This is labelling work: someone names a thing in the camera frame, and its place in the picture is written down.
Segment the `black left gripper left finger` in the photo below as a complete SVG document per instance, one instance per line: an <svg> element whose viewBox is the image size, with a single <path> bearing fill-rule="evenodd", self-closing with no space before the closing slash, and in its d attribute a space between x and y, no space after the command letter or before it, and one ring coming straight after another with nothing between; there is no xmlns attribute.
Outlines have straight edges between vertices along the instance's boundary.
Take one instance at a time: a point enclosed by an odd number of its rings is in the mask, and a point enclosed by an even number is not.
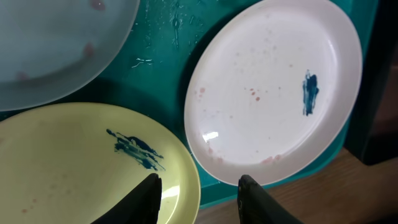
<svg viewBox="0 0 398 224"><path fill-rule="evenodd" d="M161 204L162 179L149 174L120 202L92 224L156 224Z"/></svg>

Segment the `white plate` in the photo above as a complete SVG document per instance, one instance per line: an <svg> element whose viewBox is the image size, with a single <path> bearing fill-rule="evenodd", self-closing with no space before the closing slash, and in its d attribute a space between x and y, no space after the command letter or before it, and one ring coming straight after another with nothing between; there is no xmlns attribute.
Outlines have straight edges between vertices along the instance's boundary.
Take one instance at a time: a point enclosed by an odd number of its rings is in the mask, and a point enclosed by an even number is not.
<svg viewBox="0 0 398 224"><path fill-rule="evenodd" d="M260 1L231 19L200 57L185 132L199 165L226 184L294 175L336 138L356 101L358 33L331 1Z"/></svg>

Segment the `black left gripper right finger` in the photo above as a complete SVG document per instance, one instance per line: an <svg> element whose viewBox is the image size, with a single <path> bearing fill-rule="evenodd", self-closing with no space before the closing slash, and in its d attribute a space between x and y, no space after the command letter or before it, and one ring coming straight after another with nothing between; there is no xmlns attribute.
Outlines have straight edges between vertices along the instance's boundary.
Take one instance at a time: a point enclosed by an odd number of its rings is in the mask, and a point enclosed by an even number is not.
<svg viewBox="0 0 398 224"><path fill-rule="evenodd" d="M237 203L240 224L302 224L250 175L239 179Z"/></svg>

